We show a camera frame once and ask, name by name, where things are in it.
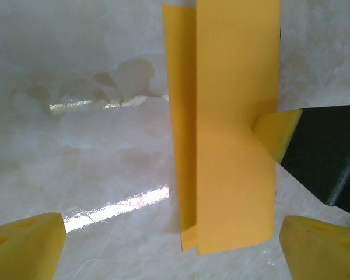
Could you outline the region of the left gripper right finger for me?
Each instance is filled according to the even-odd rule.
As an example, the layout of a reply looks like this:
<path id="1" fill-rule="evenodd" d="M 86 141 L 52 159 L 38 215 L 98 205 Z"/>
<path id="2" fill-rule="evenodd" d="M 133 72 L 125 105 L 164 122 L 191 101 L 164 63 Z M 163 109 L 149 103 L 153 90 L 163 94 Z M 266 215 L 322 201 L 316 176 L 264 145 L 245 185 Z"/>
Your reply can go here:
<path id="1" fill-rule="evenodd" d="M 350 279 L 350 228 L 286 216 L 279 241 L 292 279 Z"/>

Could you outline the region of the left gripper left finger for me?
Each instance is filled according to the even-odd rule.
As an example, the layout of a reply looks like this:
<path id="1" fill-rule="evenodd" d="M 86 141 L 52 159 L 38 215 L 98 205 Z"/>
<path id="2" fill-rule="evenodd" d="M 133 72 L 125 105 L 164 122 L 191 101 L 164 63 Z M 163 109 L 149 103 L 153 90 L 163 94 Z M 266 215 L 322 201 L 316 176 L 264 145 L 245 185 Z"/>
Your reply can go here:
<path id="1" fill-rule="evenodd" d="M 0 225 L 0 279 L 53 279 L 66 236 L 55 212 Z"/>

